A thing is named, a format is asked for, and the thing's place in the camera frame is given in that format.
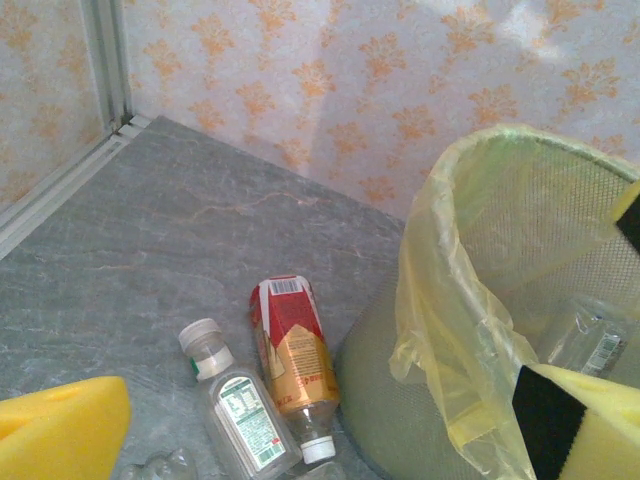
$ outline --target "floor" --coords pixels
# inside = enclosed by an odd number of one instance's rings
[[[122,375],[133,420],[114,476],[184,446],[201,479],[225,478],[193,408],[178,332],[216,318],[236,357],[257,366],[249,294],[294,272],[313,285],[335,354],[392,265],[402,228],[158,118],[0,262],[0,398]],[[377,478],[336,429],[347,477]]]

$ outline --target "green mesh waste basket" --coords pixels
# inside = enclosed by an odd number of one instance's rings
[[[526,126],[449,147],[416,196],[398,270],[336,362],[341,420],[397,480],[535,478],[511,409],[574,295],[640,317],[640,258],[608,220],[639,170]],[[634,338],[610,380],[640,387]]]

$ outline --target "bottle label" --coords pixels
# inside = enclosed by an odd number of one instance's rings
[[[605,333],[598,342],[598,346],[593,351],[581,373],[599,377],[604,370],[607,370],[612,361],[620,356],[621,347],[624,344],[618,335]]]
[[[280,412],[339,402],[309,282],[301,276],[265,280],[252,294],[251,309],[262,367]]]
[[[222,387],[220,404],[237,435],[230,435],[240,457],[249,457],[257,471],[284,454],[264,403],[250,378],[235,377]]]

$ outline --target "garbage bag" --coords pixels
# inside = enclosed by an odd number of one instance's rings
[[[638,258],[606,221],[637,178],[580,142],[502,125],[449,147],[414,199],[391,372],[426,373],[449,439],[486,478],[535,479],[511,399],[558,305],[579,293],[638,309]]]

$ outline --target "floral wallpaper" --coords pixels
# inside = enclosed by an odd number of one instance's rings
[[[524,122],[640,161],[636,0],[123,0],[136,113],[404,217],[441,152]]]
[[[79,0],[0,0],[0,212],[104,132]]]

